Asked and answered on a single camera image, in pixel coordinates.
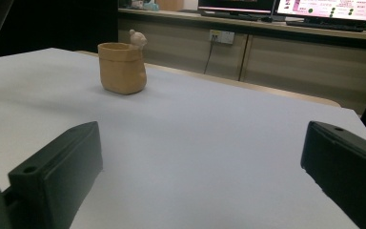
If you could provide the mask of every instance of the toy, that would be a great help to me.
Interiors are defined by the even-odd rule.
[[[132,50],[142,50],[148,43],[147,38],[141,32],[130,30],[130,48]]]

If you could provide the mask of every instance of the electrical cable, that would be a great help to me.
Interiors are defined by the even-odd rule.
[[[207,72],[207,67],[210,62],[211,53],[213,52],[213,46],[214,46],[215,39],[216,39],[216,35],[213,35],[211,38],[210,53],[209,53],[209,57],[207,59],[206,68],[204,69],[204,74],[206,74],[206,72]]]
[[[248,48],[248,41],[249,41],[249,35],[246,35],[246,43],[245,43],[245,49],[243,50],[243,55],[242,55],[242,62],[240,62],[240,71],[239,71],[239,76],[237,77],[237,81],[240,81],[241,76],[242,76],[242,71],[243,71],[243,65],[245,62],[245,56],[246,56],[246,52],[250,49]]]

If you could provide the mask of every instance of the white table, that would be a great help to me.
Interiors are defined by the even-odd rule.
[[[0,58],[0,188],[72,126],[97,120],[105,172],[72,228],[356,228],[299,161],[310,120],[366,138],[354,111],[148,68],[102,89],[96,57]]]

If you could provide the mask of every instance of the power outlet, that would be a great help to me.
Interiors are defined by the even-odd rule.
[[[234,43],[234,32],[210,30],[210,41],[211,40],[213,40],[214,42],[232,45]]]

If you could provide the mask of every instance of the brown cup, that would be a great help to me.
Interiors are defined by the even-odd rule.
[[[103,88],[117,94],[134,94],[147,84],[141,50],[123,43],[98,45],[100,80]]]

